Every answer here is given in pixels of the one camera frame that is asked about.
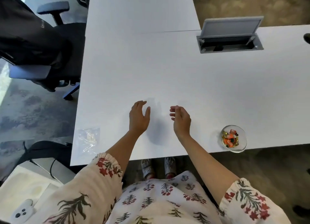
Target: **right hand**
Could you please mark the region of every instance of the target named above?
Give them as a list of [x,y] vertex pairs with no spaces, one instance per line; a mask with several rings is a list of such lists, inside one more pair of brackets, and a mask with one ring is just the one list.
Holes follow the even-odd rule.
[[170,107],[170,112],[174,112],[170,113],[170,116],[172,116],[171,119],[174,121],[173,129],[178,139],[181,140],[190,136],[189,128],[192,120],[187,111],[183,107],[176,105]]

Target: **forearm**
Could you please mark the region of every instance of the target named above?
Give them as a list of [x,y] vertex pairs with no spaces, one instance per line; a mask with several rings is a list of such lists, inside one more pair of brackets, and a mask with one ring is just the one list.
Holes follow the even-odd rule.
[[110,154],[117,160],[123,172],[126,170],[130,155],[138,138],[139,135],[137,133],[128,131],[114,146],[106,151],[107,154]]
[[192,163],[219,204],[227,189],[239,178],[206,152],[191,136],[180,139]]

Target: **grey lid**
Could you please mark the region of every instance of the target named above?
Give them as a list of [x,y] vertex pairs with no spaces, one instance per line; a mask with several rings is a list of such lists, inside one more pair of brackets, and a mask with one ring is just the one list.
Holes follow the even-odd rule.
[[205,19],[200,38],[254,35],[263,16]]

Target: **desk surface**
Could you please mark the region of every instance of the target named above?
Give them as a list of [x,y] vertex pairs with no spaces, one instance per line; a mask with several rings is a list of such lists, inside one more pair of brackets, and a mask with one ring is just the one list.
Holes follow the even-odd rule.
[[85,150],[75,133],[71,165],[89,163],[123,136],[137,100],[148,101],[151,122],[131,160],[186,154],[169,116],[176,104],[190,113],[191,135],[208,152],[225,150],[218,138],[229,124],[245,130],[247,149],[309,143],[309,30],[263,27],[264,50],[211,54],[199,52],[200,31],[90,36],[75,129],[100,128],[100,137]]
[[86,37],[200,30],[193,0],[90,0]]

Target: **chair armrest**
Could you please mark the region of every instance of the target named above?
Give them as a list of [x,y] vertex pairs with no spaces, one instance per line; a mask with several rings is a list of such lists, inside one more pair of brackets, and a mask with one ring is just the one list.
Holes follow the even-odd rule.
[[41,5],[37,9],[38,14],[59,14],[69,11],[70,6],[68,1],[52,2]]

